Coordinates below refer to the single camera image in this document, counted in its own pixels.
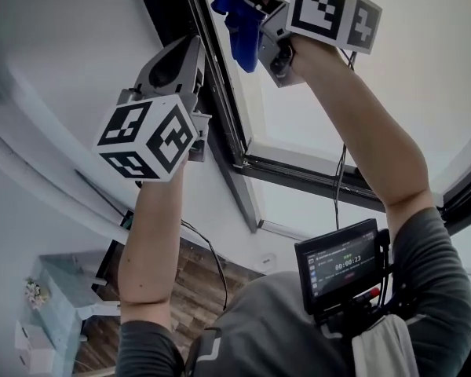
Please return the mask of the light blue cabinet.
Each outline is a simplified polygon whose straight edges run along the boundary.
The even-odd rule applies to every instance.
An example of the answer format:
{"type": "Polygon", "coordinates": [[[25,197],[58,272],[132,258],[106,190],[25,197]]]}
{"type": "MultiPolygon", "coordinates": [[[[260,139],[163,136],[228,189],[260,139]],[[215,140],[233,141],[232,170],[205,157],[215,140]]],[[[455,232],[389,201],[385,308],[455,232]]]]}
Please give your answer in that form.
{"type": "Polygon", "coordinates": [[[106,281],[78,267],[75,255],[39,257],[32,281],[47,299],[37,309],[25,301],[16,320],[16,354],[27,377],[71,377],[83,322],[93,316],[119,316],[120,303],[98,296],[92,286],[106,281]]]}

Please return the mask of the person's right forearm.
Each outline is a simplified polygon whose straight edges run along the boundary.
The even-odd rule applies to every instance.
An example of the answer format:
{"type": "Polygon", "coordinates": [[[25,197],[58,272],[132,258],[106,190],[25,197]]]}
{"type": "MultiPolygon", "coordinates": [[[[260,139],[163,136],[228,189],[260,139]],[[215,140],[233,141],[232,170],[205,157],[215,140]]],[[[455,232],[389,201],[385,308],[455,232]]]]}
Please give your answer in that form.
{"type": "Polygon", "coordinates": [[[433,207],[425,158],[338,50],[295,35],[292,69],[315,94],[364,179],[381,200],[390,236],[433,207]]]}

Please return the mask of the white wall outlet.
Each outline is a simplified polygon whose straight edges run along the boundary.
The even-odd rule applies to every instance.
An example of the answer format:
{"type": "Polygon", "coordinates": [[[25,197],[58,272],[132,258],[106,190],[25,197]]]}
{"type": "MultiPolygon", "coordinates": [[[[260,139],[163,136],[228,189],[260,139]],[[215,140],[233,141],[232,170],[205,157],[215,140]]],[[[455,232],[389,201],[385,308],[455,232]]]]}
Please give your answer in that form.
{"type": "Polygon", "coordinates": [[[276,255],[274,253],[264,253],[255,264],[255,269],[260,273],[271,273],[276,268],[276,255]]]}

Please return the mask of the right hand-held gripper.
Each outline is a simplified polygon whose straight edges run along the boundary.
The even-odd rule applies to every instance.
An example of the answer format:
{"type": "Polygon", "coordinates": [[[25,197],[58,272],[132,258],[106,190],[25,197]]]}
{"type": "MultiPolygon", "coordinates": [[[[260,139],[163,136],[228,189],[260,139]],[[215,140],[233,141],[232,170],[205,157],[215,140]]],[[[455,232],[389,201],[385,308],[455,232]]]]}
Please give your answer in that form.
{"type": "Polygon", "coordinates": [[[291,70],[292,35],[338,49],[371,53],[382,8],[371,0],[243,0],[268,15],[261,24],[258,58],[277,87],[302,83],[291,70]]]}

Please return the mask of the white towel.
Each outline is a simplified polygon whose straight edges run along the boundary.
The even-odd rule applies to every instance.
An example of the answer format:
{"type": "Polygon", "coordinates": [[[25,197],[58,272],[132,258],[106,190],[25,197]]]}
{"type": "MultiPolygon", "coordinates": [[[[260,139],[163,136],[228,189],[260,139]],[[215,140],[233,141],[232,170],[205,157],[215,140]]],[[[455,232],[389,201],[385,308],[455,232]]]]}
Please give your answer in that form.
{"type": "Polygon", "coordinates": [[[407,324],[396,315],[353,337],[352,353],[356,377],[419,377],[407,324]]]}

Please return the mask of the person's left forearm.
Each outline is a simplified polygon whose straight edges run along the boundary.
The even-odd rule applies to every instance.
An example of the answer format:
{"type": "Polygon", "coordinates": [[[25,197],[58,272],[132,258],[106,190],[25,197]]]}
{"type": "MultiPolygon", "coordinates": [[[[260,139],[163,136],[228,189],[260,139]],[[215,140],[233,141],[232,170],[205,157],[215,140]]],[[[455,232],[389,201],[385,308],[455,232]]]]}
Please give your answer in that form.
{"type": "Polygon", "coordinates": [[[182,162],[168,182],[145,182],[137,197],[118,272],[121,322],[171,329],[170,296],[181,239],[182,162]]]}

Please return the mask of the small flower bunch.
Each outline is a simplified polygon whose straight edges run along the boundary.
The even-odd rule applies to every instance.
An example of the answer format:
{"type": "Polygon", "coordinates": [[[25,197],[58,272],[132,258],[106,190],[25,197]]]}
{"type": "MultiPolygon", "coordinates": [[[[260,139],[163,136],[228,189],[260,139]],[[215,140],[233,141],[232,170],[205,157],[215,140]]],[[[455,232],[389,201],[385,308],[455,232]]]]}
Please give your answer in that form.
{"type": "Polygon", "coordinates": [[[31,308],[36,310],[39,310],[50,299],[49,288],[31,278],[25,280],[24,295],[31,308]]]}

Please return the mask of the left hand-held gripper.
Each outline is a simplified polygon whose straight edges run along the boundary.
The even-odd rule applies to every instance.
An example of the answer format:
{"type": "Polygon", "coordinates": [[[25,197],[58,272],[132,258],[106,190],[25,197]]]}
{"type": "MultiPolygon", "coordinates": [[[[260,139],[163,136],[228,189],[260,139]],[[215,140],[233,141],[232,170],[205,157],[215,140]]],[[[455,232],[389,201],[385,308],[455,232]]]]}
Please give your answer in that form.
{"type": "Polygon", "coordinates": [[[105,114],[93,152],[125,179],[142,182],[170,181],[185,160],[203,162],[210,116],[196,105],[204,71],[198,35],[165,46],[105,114]]]}

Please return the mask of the black chest-mounted monitor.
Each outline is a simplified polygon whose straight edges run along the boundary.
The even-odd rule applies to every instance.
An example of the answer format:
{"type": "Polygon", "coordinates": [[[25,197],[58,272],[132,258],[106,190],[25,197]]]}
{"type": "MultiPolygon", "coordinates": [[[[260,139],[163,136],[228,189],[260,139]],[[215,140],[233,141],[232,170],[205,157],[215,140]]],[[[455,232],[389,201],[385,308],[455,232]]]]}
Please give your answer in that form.
{"type": "Polygon", "coordinates": [[[367,219],[294,245],[306,313],[329,316],[365,292],[373,299],[389,274],[389,230],[367,219]]]}

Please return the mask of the blue cleaning cloth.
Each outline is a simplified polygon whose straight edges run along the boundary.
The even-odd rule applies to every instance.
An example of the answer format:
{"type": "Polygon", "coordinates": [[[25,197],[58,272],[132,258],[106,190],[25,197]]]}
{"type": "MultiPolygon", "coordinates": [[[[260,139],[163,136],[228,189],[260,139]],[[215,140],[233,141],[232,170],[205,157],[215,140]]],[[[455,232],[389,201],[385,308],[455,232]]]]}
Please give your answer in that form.
{"type": "Polygon", "coordinates": [[[246,72],[254,72],[261,46],[259,27],[264,14],[243,0],[213,0],[211,8],[225,16],[233,59],[246,72]]]}

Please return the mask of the black window frame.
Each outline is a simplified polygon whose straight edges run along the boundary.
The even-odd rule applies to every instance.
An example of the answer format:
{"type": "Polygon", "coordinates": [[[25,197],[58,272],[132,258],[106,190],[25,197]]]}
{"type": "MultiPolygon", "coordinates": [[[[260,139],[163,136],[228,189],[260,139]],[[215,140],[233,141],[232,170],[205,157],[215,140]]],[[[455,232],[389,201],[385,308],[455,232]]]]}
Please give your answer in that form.
{"type": "Polygon", "coordinates": [[[199,106],[213,116],[208,145],[251,232],[261,226],[257,209],[250,201],[246,178],[262,180],[333,199],[382,211],[382,203],[369,189],[361,173],[348,167],[338,180],[324,170],[309,170],[284,159],[270,159],[250,152],[248,133],[243,129],[235,87],[229,78],[208,0],[143,0],[162,44],[187,35],[198,35],[206,47],[205,83],[199,106]]]}

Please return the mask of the person's grey shirt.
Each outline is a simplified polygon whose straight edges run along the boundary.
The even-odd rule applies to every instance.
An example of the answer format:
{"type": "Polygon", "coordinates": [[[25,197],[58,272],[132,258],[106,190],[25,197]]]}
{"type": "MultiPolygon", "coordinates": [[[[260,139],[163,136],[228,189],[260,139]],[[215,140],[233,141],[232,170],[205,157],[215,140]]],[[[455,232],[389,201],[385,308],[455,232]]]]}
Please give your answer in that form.
{"type": "MultiPolygon", "coordinates": [[[[407,309],[419,377],[457,377],[471,348],[471,283],[434,208],[400,228],[393,292],[407,309]]],[[[241,289],[183,358],[164,327],[120,328],[115,377],[356,377],[341,318],[316,325],[301,304],[299,276],[276,273],[241,289]]]]}

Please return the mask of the white insulated pipe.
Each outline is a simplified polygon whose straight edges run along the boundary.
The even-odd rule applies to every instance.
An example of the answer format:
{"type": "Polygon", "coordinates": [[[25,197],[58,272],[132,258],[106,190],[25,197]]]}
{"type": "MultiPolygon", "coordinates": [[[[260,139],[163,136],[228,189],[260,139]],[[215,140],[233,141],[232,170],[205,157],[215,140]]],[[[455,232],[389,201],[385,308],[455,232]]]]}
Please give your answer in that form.
{"type": "Polygon", "coordinates": [[[126,243],[129,232],[89,209],[45,178],[0,137],[0,170],[37,199],[99,236],[126,243]]]}
{"type": "Polygon", "coordinates": [[[0,76],[0,137],[49,182],[79,201],[98,195],[77,174],[73,138],[27,84],[0,76]]]}

